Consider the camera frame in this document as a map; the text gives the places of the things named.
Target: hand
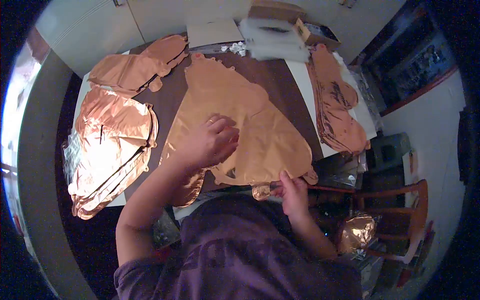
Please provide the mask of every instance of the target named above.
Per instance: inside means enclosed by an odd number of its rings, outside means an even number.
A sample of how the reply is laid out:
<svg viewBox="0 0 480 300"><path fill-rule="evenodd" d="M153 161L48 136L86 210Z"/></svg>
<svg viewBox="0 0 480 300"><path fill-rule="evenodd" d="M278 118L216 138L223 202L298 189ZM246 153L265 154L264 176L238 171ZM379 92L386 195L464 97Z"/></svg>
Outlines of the hand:
<svg viewBox="0 0 480 300"><path fill-rule="evenodd" d="M311 218L308 212L307 183L301 178L290 179L286 171L280 172L280 186L271 191L274 197L283 198L283 213L291 223Z"/></svg>
<svg viewBox="0 0 480 300"><path fill-rule="evenodd" d="M192 169L224 162L237 149L239 129L229 117L215 114L191 131L175 152Z"/></svg>

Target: chair backrest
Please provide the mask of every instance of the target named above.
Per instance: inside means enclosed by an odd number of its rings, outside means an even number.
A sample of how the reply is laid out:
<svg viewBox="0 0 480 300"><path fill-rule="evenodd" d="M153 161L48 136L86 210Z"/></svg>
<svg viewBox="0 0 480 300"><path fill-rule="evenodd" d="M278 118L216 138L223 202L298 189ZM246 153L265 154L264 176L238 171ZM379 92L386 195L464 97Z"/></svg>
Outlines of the chair backrest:
<svg viewBox="0 0 480 300"><path fill-rule="evenodd" d="M417 205L413 208L408 207L396 207L396 208L378 208L378 209L365 209L365 198L381 198L387 196L395 196L405 194L407 192L418 192L419 198ZM418 248L421 240L424 238L424 228L427 221L428 213L428 185L425 179L420 180L415 184L411 184L400 189L388 190L382 192L370 192L370 193L356 193L354 199L357 201L359 210L363 210L369 213L397 213L397 214L409 214L410 225L408 226L407 238L410 240L409 249L407 254L403 257L396 257L395 259L401 260L408 264L415 251Z"/></svg>

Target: wooden chair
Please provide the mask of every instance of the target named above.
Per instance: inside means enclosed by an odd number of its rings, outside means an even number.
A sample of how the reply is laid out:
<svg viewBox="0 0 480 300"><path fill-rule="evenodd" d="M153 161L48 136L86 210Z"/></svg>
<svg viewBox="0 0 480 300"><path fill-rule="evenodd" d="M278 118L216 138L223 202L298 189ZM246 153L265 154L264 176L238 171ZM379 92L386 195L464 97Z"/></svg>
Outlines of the wooden chair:
<svg viewBox="0 0 480 300"><path fill-rule="evenodd" d="M409 207L395 207L395 208L365 208L365 198L381 198L388 196L396 196L405 194L407 192L418 191L419 199L415 208ZM375 236L384 240L409 240L407 253L404 256L389 254L380 251L374 251L365 249L368 254L381 256L385 259L391 259L401 261L405 264L410 263L417 251L417 248L424 238L424 227L427 221L428 212L428 186L425 179L420 180L415 184L405 186L397 190L383 191L383 192L371 192L371 193L355 193L353 200L357 205L357 208L369 214L389 214L389 215L410 215L410 225L408 226L407 234L393 235L393 234L376 234ZM388 222L385 217L381 222Z"/></svg>

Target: finger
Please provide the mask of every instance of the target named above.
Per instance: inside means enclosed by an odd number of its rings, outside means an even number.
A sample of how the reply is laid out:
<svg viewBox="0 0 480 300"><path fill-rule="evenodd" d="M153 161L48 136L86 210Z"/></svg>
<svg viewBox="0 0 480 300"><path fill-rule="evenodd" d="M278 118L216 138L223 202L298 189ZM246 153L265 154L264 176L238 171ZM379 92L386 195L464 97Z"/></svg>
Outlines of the finger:
<svg viewBox="0 0 480 300"><path fill-rule="evenodd" d="M296 178L292 179L292 181L298 187L301 187L301 188L306 188L307 187L307 182L301 177L296 177Z"/></svg>
<svg viewBox="0 0 480 300"><path fill-rule="evenodd" d="M282 181L283 187L287 190L295 189L295 184L293 183L292 179L290 179L290 176L288 176L287 171L280 172L280 181Z"/></svg>
<svg viewBox="0 0 480 300"><path fill-rule="evenodd" d="M275 187L283 186L281 181L272 181L270 185Z"/></svg>
<svg viewBox="0 0 480 300"><path fill-rule="evenodd" d="M234 141L234 143L236 143L238 142L239 132L240 129L238 128L227 127L217 135L215 142L217 144L226 144L236 139L236 141Z"/></svg>
<svg viewBox="0 0 480 300"><path fill-rule="evenodd" d="M219 163L224 162L227 158L229 158L237 149L238 143L230 143L226 145L219 153L216 154L216 165Z"/></svg>
<svg viewBox="0 0 480 300"><path fill-rule="evenodd" d="M208 117L208 119L205 121L204 125L209 127L211 126L213 123L215 123L216 121L218 121L220 119L220 114L219 113L214 113L214 114L211 114L210 117Z"/></svg>
<svg viewBox="0 0 480 300"><path fill-rule="evenodd" d="M283 186L279 186L279 187L275 188L274 190L272 190L270 192L270 194L274 197L281 198L281 197L283 197L283 192L284 192Z"/></svg>
<svg viewBox="0 0 480 300"><path fill-rule="evenodd" d="M229 117L220 116L221 118L216 120L212 125L208 127L214 133L222 132L227 126L235 126L237 123Z"/></svg>

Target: plastic wrapping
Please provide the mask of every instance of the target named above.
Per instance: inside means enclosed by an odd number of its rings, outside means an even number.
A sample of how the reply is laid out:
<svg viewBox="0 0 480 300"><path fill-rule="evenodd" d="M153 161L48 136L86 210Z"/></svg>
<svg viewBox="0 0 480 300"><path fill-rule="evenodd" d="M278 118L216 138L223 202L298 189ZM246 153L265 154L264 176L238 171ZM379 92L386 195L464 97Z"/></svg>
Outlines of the plastic wrapping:
<svg viewBox="0 0 480 300"><path fill-rule="evenodd" d="M65 181L67 186L72 183L73 174L78 167L78 164L82 160L82 145L80 144L80 138L77 130L72 129L72 133L69 134L68 140L62 144L63 150L63 173L65 175Z"/></svg>
<svg viewBox="0 0 480 300"><path fill-rule="evenodd" d="M375 235L377 224L368 214L355 214L345 222L338 251L340 253L354 253L366 247Z"/></svg>
<svg viewBox="0 0 480 300"><path fill-rule="evenodd" d="M362 68L360 66L350 68L350 74L352 74L353 78L357 82L359 91L363 97L363 100L367 104L368 112L372 117L373 124L375 126L375 130L379 131L383 127L382 117L380 116L380 112L377 107L377 103L373 98L373 95L368 87L367 80L363 75Z"/></svg>

